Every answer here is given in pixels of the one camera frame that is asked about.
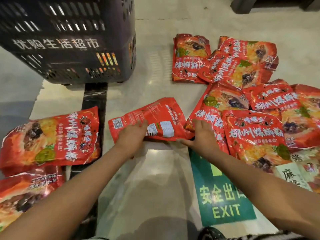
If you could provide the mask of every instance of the green floor sign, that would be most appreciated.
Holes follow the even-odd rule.
[[[218,168],[189,153],[204,227],[257,218],[252,203]]]

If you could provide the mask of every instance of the forearm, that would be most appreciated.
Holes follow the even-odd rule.
[[[276,227],[320,239],[320,195],[221,151],[207,157]]]
[[[1,240],[68,239],[126,157],[123,150],[113,147],[101,159],[22,214],[0,234]]]

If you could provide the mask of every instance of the hand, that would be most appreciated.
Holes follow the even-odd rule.
[[[132,158],[142,145],[146,136],[148,121],[138,121],[135,125],[128,125],[119,133],[114,147],[125,153],[127,159]]]
[[[196,151],[202,157],[208,159],[212,154],[220,151],[211,125],[203,120],[192,120],[194,125],[194,141],[179,139],[178,141]]]

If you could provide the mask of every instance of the black floor stripe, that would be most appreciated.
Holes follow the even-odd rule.
[[[100,146],[103,148],[103,132],[106,118],[106,103],[107,103],[107,83],[87,83],[84,88],[84,95],[81,109],[89,109],[94,106],[98,106],[99,115],[99,139]],[[92,163],[86,165],[74,165],[71,167],[70,178],[73,178],[83,169],[90,166]],[[90,210],[86,219],[78,227],[74,233],[72,240],[88,239],[95,235],[97,229],[97,216],[98,216],[98,201],[95,202],[94,206]]]

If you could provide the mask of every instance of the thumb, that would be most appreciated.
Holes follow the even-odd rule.
[[[182,145],[187,147],[193,147],[194,141],[186,140],[186,139],[177,139],[176,141],[180,142]]]

